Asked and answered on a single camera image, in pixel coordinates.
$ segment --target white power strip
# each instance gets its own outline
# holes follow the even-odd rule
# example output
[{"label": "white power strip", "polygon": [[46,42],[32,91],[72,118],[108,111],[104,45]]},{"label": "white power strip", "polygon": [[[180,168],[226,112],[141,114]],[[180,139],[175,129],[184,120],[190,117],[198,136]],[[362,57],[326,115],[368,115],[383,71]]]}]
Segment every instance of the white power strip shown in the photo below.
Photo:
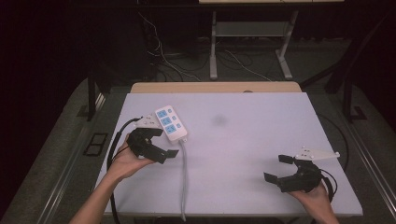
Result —
[{"label": "white power strip", "polygon": [[172,144],[176,144],[179,140],[187,141],[187,130],[172,106],[167,105],[156,110],[155,115]]}]

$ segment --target table leg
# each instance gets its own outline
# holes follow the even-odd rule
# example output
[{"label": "table leg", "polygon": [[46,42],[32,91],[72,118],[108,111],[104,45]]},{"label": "table leg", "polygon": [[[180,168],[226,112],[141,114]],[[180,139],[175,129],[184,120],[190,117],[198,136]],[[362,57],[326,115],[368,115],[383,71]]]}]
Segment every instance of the table leg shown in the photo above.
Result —
[{"label": "table leg", "polygon": [[291,34],[294,29],[294,24],[297,20],[297,15],[298,15],[298,11],[293,11],[291,18],[290,18],[289,25],[288,25],[288,30],[286,32],[285,39],[283,41],[283,45],[280,49],[276,50],[276,57],[279,61],[280,68],[282,69],[283,75],[285,76],[285,79],[287,79],[287,80],[292,79],[292,75],[289,70],[289,66],[286,62],[286,59],[285,59],[285,53],[286,53],[286,48],[288,47],[288,44],[291,39]]},{"label": "table leg", "polygon": [[218,66],[216,62],[216,11],[213,12],[212,18],[212,36],[210,46],[210,79],[218,79]]}]

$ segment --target white object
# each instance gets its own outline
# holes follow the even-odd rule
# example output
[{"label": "white object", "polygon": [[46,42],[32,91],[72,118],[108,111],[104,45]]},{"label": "white object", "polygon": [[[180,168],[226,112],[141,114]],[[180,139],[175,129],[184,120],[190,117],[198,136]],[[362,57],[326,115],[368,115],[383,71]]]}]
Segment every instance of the white object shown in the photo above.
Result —
[{"label": "white object", "polygon": [[158,121],[157,117],[153,114],[149,114],[142,119],[138,120],[134,123],[136,128],[152,128],[152,129],[162,129],[160,122]]},{"label": "white object", "polygon": [[[301,146],[333,152],[306,93],[131,93],[125,98],[115,131],[131,118],[152,113],[163,105],[172,105],[188,124],[189,133],[193,133],[185,143],[187,219],[306,216],[297,200],[263,177],[263,172],[294,174],[295,166],[279,166],[278,155],[297,155]],[[125,128],[120,139],[133,129]],[[181,149],[172,145],[165,134],[151,140],[161,148]],[[148,165],[122,180],[114,191],[119,214],[178,217],[182,165],[183,157],[177,156],[164,164]],[[315,165],[337,180],[334,213],[339,217],[361,215],[361,205],[339,161],[320,160]],[[105,173],[106,163],[98,181]],[[111,214],[110,205],[106,214]]]},{"label": "white object", "polygon": [[299,153],[295,156],[295,159],[302,161],[318,161],[338,157],[340,157],[340,153],[338,152],[330,152],[325,150],[302,147]]},{"label": "white object", "polygon": [[163,127],[163,131],[168,137],[172,144],[176,144],[179,140],[187,141],[187,130],[184,124],[178,117],[175,109],[171,105],[167,105],[163,108],[155,111],[157,119],[160,121],[160,125]]}]

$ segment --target white plastic part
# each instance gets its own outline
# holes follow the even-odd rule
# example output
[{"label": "white plastic part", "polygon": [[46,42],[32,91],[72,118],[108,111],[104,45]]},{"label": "white plastic part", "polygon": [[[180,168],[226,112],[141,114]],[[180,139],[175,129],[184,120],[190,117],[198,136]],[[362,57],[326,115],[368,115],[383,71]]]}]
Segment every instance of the white plastic part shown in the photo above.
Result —
[{"label": "white plastic part", "polygon": [[149,114],[142,119],[138,120],[137,122],[134,123],[134,126],[136,128],[152,128],[152,129],[162,129],[163,126],[161,126],[160,122],[158,121],[157,117],[155,117],[153,114]]},{"label": "white plastic part", "polygon": [[167,105],[156,110],[155,115],[172,144],[176,144],[179,140],[187,141],[187,130],[172,106]]},{"label": "white plastic part", "polygon": [[302,147],[295,159],[302,161],[318,161],[338,158],[340,153]]}]

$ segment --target wire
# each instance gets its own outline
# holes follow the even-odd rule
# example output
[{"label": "wire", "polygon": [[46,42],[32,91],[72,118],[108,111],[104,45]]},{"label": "wire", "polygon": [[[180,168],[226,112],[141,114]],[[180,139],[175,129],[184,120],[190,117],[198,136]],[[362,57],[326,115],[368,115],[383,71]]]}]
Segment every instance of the wire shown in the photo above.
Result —
[{"label": "wire", "polygon": [[263,77],[263,78],[267,79],[268,81],[271,81],[271,82],[272,82],[272,80],[269,79],[268,77],[265,77],[265,76],[263,76],[263,75],[261,75],[261,74],[258,74],[258,73],[256,73],[256,72],[253,72],[253,71],[251,71],[250,69],[246,68],[241,62],[239,62],[239,60],[238,60],[230,51],[228,51],[228,50],[225,50],[225,51],[228,52],[229,54],[231,54],[231,56],[233,56],[233,57],[236,59],[236,61],[237,61],[239,64],[241,64],[241,66],[242,66],[243,68],[245,68],[245,70],[247,70],[248,72],[250,72],[250,73],[252,73],[252,74],[255,74],[255,75],[259,76],[259,77]]},{"label": "wire", "polygon": [[[158,71],[160,72],[160,73],[162,73],[164,76],[165,76],[165,82],[166,82],[166,77],[170,77],[171,79],[172,79],[172,81],[174,81],[174,82],[179,82],[179,81],[177,81],[177,80],[175,80],[174,78],[172,78],[172,76],[170,75],[170,74],[168,74],[167,72],[165,72],[165,71],[163,71],[163,70],[160,70],[160,69],[158,69]],[[180,77],[180,81],[181,82],[183,82],[184,81],[184,79],[183,79],[183,76],[180,74],[180,73],[177,73],[178,74],[178,76]]]},{"label": "wire", "polygon": [[113,161],[116,159],[116,157],[117,157],[123,150],[127,149],[128,147],[125,147],[125,148],[119,150],[119,151],[116,153],[116,155],[113,157]]},{"label": "wire", "polygon": [[318,115],[319,117],[321,117],[321,118],[326,119],[327,121],[329,121],[330,124],[332,124],[332,125],[338,130],[338,132],[342,135],[342,137],[343,137],[343,139],[344,139],[344,142],[345,142],[345,144],[346,144],[346,163],[344,164],[343,170],[344,170],[344,172],[345,172],[345,171],[347,170],[347,166],[348,166],[348,164],[349,164],[349,144],[347,143],[347,138],[346,138],[346,136],[344,135],[344,133],[341,131],[341,129],[340,129],[334,122],[332,122],[330,119],[328,119],[327,117],[325,117],[325,116],[322,115],[322,114],[317,113],[317,115]]},{"label": "wire", "polygon": [[[160,52],[161,52],[161,55],[163,56],[163,44],[162,44],[161,42],[160,42]],[[198,78],[198,76],[189,75],[189,74],[184,73],[184,72],[178,70],[177,68],[175,68],[171,63],[169,63],[169,62],[166,60],[165,56],[163,56],[163,60],[164,60],[167,64],[169,64],[173,69],[175,69],[176,71],[178,71],[180,74],[182,74],[182,75],[184,75],[184,76],[186,76],[186,77],[193,77],[193,78],[195,78],[195,79],[198,80],[198,81],[202,81],[200,78]]]},{"label": "wire", "polygon": [[326,174],[328,174],[329,176],[331,176],[332,177],[332,180],[334,181],[334,185],[335,185],[335,189],[334,189],[334,193],[333,193],[333,195],[337,192],[337,190],[338,190],[338,184],[337,184],[337,181],[335,180],[335,178],[334,178],[334,176],[332,176],[329,172],[327,172],[327,171],[325,171],[325,170],[322,170],[322,169],[319,169],[321,172],[324,172],[324,173],[326,173]]},{"label": "wire", "polygon": [[204,63],[202,65],[196,67],[196,68],[184,68],[184,67],[181,67],[180,65],[178,65],[176,63],[172,63],[172,62],[169,62],[169,63],[173,64],[174,66],[177,66],[178,68],[180,68],[183,71],[194,72],[194,71],[198,71],[198,70],[203,69],[205,67],[205,65],[207,64],[207,62],[209,61],[209,57],[210,57],[210,54],[207,54],[207,56],[205,57]]},{"label": "wire", "polygon": [[219,54],[219,53],[216,54],[216,56],[218,56],[219,58],[221,58],[221,59],[223,59],[223,60],[225,60],[225,61],[227,61],[227,62],[229,62],[229,63],[237,64],[237,65],[238,65],[237,68],[232,68],[232,67],[227,66],[226,64],[222,63],[222,64],[224,64],[224,66],[226,66],[226,67],[228,67],[228,68],[231,68],[231,69],[233,69],[233,70],[241,70],[241,69],[244,69],[243,67],[240,66],[241,64],[244,65],[244,66],[250,66],[250,65],[253,64],[253,60],[250,58],[249,55],[247,55],[247,54],[243,54],[243,55],[244,55],[244,56],[247,56],[247,58],[249,59],[249,63],[243,63],[243,62],[241,62],[241,60],[238,60],[238,61],[240,62],[240,63],[239,63],[239,62],[236,62],[235,59],[228,59],[228,58],[222,56],[222,55]]},{"label": "wire", "polygon": [[[107,155],[107,161],[106,161],[106,168],[107,170],[110,169],[111,164],[113,163],[113,154],[114,151],[116,150],[116,146],[117,143],[119,142],[122,132],[123,130],[126,128],[126,126],[128,126],[130,123],[138,121],[139,119],[130,119],[128,120],[124,125],[122,125],[122,127],[120,128],[120,130],[116,133],[116,136],[113,140],[113,143],[111,144],[110,150],[108,151],[108,155]],[[117,224],[120,224],[120,220],[119,220],[119,215],[117,213],[117,208],[116,208],[116,200],[114,198],[114,193],[111,194],[110,196],[110,204],[111,204],[111,212],[113,214],[113,219],[114,222]]]},{"label": "wire", "polygon": [[157,47],[155,50],[157,50],[157,49],[160,50],[160,53],[161,53],[161,56],[163,57],[163,60],[164,60],[167,64],[169,64],[173,69],[175,69],[177,72],[179,72],[180,74],[182,74],[182,75],[184,75],[184,76],[186,76],[186,77],[193,77],[193,78],[195,78],[195,79],[198,80],[198,81],[202,81],[200,78],[198,78],[198,76],[190,75],[190,74],[187,74],[187,73],[185,73],[185,72],[182,72],[182,71],[178,70],[178,69],[175,68],[171,63],[169,63],[168,60],[166,60],[166,58],[165,58],[165,56],[164,56],[164,54],[163,54],[163,43],[161,42],[160,38],[158,37],[157,27],[156,27],[153,23],[151,23],[148,19],[146,19],[140,12],[139,12],[139,16],[140,16],[144,21],[146,21],[148,24],[150,24],[152,27],[154,27],[154,33],[155,33],[155,35],[156,35],[156,37],[157,37],[157,40],[158,40],[158,47]]},{"label": "wire", "polygon": [[181,145],[183,153],[183,189],[181,192],[180,201],[181,219],[183,219],[183,221],[186,221],[187,155],[186,148],[184,147],[184,140],[179,140],[178,142]]},{"label": "wire", "polygon": [[223,58],[224,60],[226,60],[226,61],[228,61],[228,62],[230,62],[230,63],[235,63],[235,64],[237,64],[237,65],[244,65],[245,67],[247,67],[247,66],[251,66],[252,64],[253,64],[253,60],[251,59],[251,57],[250,57],[250,55],[248,55],[248,54],[246,54],[246,53],[241,53],[241,52],[235,52],[233,55],[236,55],[236,54],[238,54],[238,55],[243,55],[243,56],[245,56],[246,58],[248,58],[248,63],[243,63],[240,59],[238,59],[237,61],[235,61],[235,57],[233,57],[233,58],[231,58],[231,59],[228,59],[228,58],[225,58],[225,57],[222,57],[220,54],[219,54],[219,56],[221,57],[221,58]]}]

